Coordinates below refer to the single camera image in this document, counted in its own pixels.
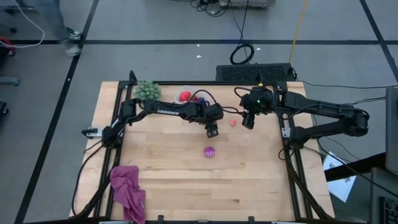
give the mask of purple toy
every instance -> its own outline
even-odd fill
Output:
[[[205,157],[211,158],[215,155],[216,155],[216,150],[213,147],[208,146],[205,148]]]
[[[199,97],[197,103],[204,103],[206,100],[203,97]]]

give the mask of green spiky ball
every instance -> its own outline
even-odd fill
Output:
[[[154,84],[152,81],[138,82],[134,92],[134,96],[142,100],[157,100],[160,95],[159,84]]]

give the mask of wooden table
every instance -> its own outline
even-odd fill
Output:
[[[111,124],[117,86],[117,82],[102,83],[92,126]],[[173,101],[180,86],[161,88],[160,100]],[[196,88],[210,91],[222,106],[239,108],[234,86]],[[288,89],[305,95],[302,83],[288,83]],[[237,121],[234,128],[229,125],[232,119]],[[278,159],[282,140],[277,116],[256,116],[253,130],[241,126],[241,121],[242,117],[225,113],[218,121],[220,135],[210,139],[204,126],[174,116],[152,114],[126,126],[120,165],[140,169],[139,185],[147,194],[147,220],[156,220],[158,215],[165,220],[245,221],[248,216],[256,221],[294,220],[286,164]],[[312,126],[309,114],[299,114],[294,121],[296,126]],[[88,140],[87,147],[97,141]],[[207,146],[216,149],[212,159],[203,156]],[[306,146],[318,150],[315,140]],[[77,212],[98,188],[104,152],[93,156],[83,169],[75,199]],[[320,156],[303,149],[302,160],[309,191],[334,216]],[[101,215],[105,214],[108,192],[103,195]],[[299,189],[297,192],[301,216],[305,217],[302,194]],[[123,219],[123,208],[117,202],[112,219]]]

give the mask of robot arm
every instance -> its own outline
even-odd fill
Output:
[[[287,114],[292,117],[299,113],[310,113],[339,119],[333,123],[311,128],[294,127],[282,130],[284,138],[287,138],[290,145],[297,149],[303,148],[304,143],[310,138],[318,139],[343,133],[358,137],[368,133],[369,114],[352,105],[309,100],[298,93],[289,91],[283,91],[280,94],[282,95],[280,103],[274,98],[277,95],[262,86],[253,87],[249,94],[243,95],[240,105],[246,111],[243,114],[242,125],[252,129],[256,114],[271,112],[277,113],[278,116]]]
[[[143,110],[137,114],[137,105],[142,103]],[[179,116],[189,123],[198,123],[205,125],[206,134],[209,138],[218,135],[218,127],[215,123],[223,119],[224,113],[219,103],[210,105],[208,101],[204,103],[188,102],[182,105],[166,103],[155,100],[141,101],[131,99],[121,103],[120,112],[117,120],[103,129],[103,145],[114,147],[119,144],[117,136],[126,124],[138,122],[150,114],[165,114],[170,116]]]

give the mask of shoe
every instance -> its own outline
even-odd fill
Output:
[[[74,30],[69,27],[65,27],[65,30],[68,31],[69,33],[69,39],[71,40],[80,40],[81,39],[81,33],[77,30]]]
[[[81,48],[77,45],[68,45],[67,49],[65,50],[65,53],[69,57],[74,57],[74,56],[80,55]]]

